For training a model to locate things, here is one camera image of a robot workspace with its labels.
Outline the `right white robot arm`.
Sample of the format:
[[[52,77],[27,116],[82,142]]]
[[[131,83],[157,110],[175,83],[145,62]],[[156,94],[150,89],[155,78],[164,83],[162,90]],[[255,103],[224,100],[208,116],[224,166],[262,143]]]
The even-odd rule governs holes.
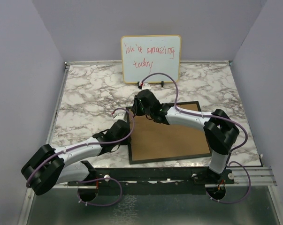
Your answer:
[[[148,89],[134,96],[131,109],[135,116],[145,116],[156,123],[181,125],[204,132],[212,149],[207,179],[211,183],[218,183],[223,179],[229,151],[239,135],[236,124],[223,110],[206,113],[185,110],[176,104],[162,104]]]

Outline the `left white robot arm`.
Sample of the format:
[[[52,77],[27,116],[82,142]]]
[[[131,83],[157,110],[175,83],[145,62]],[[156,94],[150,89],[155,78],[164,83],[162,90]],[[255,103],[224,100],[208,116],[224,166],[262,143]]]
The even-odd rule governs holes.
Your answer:
[[[36,195],[42,195],[56,184],[69,182],[74,174],[67,172],[67,168],[72,165],[81,170],[78,179],[83,184],[92,184],[95,174],[81,161],[112,152],[115,146],[127,143],[133,128],[127,122],[117,120],[111,128],[95,133],[85,141],[58,148],[50,144],[41,146],[21,169],[26,187],[32,188]]]

